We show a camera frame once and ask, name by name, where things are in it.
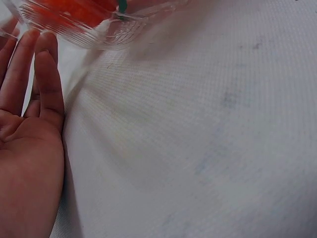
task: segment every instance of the finger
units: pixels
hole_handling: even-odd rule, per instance
[[[21,115],[35,43],[39,35],[39,31],[30,30],[22,36],[0,89],[0,109],[14,115]]]
[[[15,29],[13,34],[18,35],[19,30]],[[4,80],[11,56],[14,52],[16,46],[16,39],[14,37],[10,37],[6,43],[6,45],[0,50],[0,88],[2,86],[2,82]]]
[[[41,96],[40,118],[61,132],[64,121],[64,101],[57,65],[48,51],[35,57],[35,76]]]
[[[11,34],[18,23],[17,19],[14,17],[11,17],[5,22],[0,23],[0,31],[3,33]],[[0,38],[0,50],[6,45],[8,41],[7,37],[1,37]]]
[[[58,43],[56,36],[53,33],[44,33],[41,35],[35,45],[35,57],[43,51],[48,51],[55,61],[58,63]],[[40,116],[40,91],[37,86],[36,77],[34,75],[33,87],[29,106],[24,117],[39,117]]]

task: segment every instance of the palm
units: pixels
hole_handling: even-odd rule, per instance
[[[15,23],[5,30],[14,33]],[[15,45],[0,38],[0,237],[48,237],[64,172],[57,41],[32,30]],[[22,116],[34,53],[36,79]]]

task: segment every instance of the orange food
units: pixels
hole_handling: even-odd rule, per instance
[[[117,8],[116,0],[37,0],[36,3],[39,5],[34,4],[33,10],[43,16],[40,19],[42,25],[54,21],[64,26],[76,20],[89,27],[96,27],[103,20],[109,19]]]

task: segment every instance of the textured white surface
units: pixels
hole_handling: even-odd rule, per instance
[[[316,0],[213,0],[174,22],[65,86],[52,237],[317,237]]]

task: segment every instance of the clear glass container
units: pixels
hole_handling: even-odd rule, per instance
[[[29,27],[86,49],[122,49],[189,0],[0,0]]]
[[[18,19],[0,1],[0,45],[3,47],[9,38],[18,40],[20,27]]]

